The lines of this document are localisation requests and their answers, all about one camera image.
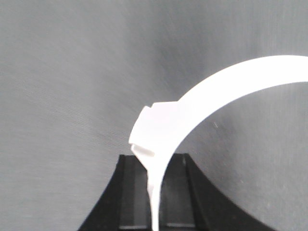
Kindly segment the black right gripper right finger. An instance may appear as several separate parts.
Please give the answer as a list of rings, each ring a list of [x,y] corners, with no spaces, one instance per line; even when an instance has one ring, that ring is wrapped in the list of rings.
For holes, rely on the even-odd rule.
[[[173,154],[162,184],[162,231],[270,231],[239,208],[203,174],[188,154]]]

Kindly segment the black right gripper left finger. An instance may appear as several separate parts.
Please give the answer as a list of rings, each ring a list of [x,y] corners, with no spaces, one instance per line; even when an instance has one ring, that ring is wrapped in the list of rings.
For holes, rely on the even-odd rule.
[[[133,155],[120,155],[101,197],[80,231],[150,231],[147,171]]]

